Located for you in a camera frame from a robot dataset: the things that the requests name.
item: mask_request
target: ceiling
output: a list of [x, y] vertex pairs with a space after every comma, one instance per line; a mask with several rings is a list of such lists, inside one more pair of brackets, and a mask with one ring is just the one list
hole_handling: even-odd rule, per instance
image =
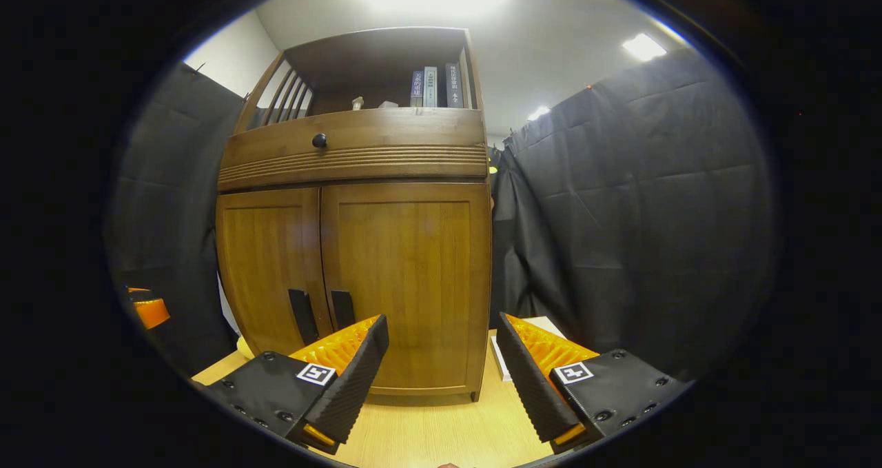
[[369, 28], [468, 28], [493, 142], [523, 126], [539, 106], [553, 107], [640, 63], [622, 48], [640, 32], [666, 50], [681, 42], [627, 0], [504, 0], [480, 13], [387, 10], [366, 0], [269, 0], [258, 16], [280, 50]]

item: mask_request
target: wooden drawer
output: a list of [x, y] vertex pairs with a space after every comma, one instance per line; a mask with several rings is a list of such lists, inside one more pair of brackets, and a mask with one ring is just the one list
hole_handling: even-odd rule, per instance
[[[326, 147], [313, 147], [318, 133]], [[401, 176], [487, 176], [482, 111], [342, 111], [259, 127], [227, 142], [218, 191]]]

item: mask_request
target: white wall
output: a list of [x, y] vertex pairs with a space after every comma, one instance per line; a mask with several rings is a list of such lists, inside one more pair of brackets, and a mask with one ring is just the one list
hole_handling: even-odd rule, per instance
[[[258, 13], [252, 10], [212, 35], [183, 63], [194, 69], [205, 63], [200, 73], [245, 97], [277, 56], [278, 48], [260, 22]], [[284, 70], [278, 70], [277, 76], [282, 75]], [[264, 91], [258, 106], [269, 106], [275, 90], [273, 84], [270, 86]]]

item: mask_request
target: wooden cabinet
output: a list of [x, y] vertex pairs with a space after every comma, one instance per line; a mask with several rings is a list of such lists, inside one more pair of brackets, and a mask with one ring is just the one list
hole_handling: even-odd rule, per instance
[[385, 314], [389, 348], [371, 392], [481, 389], [489, 308], [483, 183], [322, 188], [322, 261], [356, 320]]
[[307, 292], [319, 336], [331, 333], [318, 229], [318, 189], [218, 196], [218, 261], [224, 292], [253, 352], [305, 345], [289, 289]]
[[[321, 336], [343, 326], [331, 293], [349, 292], [356, 320], [387, 315], [372, 392], [477, 399], [491, 226], [470, 52], [463, 29], [378, 29], [289, 48], [271, 63], [218, 174], [220, 275], [253, 351], [302, 346], [287, 290], [309, 293]], [[463, 108], [407, 107], [413, 70], [456, 62]], [[265, 90], [275, 97], [258, 109]], [[347, 111], [358, 95], [365, 108]]]

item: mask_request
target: orange object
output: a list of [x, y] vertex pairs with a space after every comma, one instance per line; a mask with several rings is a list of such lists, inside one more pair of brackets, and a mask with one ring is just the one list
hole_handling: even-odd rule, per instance
[[368, 330], [371, 329], [377, 318], [379, 315], [359, 321], [359, 323], [353, 323], [346, 329], [334, 332], [330, 336], [319, 339], [300, 351], [290, 354], [290, 357], [334, 368], [337, 370], [337, 375], [340, 375], [355, 357], [359, 346], [368, 335]]
[[135, 304], [135, 311], [141, 317], [141, 322], [148, 329], [152, 329], [163, 321], [171, 318], [165, 307], [163, 298], [155, 298], [148, 289], [129, 288], [129, 296]]
[[542, 370], [545, 380], [548, 380], [551, 387], [554, 387], [558, 396], [561, 396], [561, 393], [552, 383], [551, 377], [548, 376], [553, 368], [564, 367], [599, 356], [591, 349], [570, 342], [564, 337], [556, 336], [548, 330], [540, 329], [532, 323], [521, 320], [521, 318], [513, 317], [510, 314], [505, 315], [505, 318], [508, 318], [511, 327], [514, 327], [514, 331], [526, 346], [526, 350], [530, 352], [533, 361], [539, 370]]

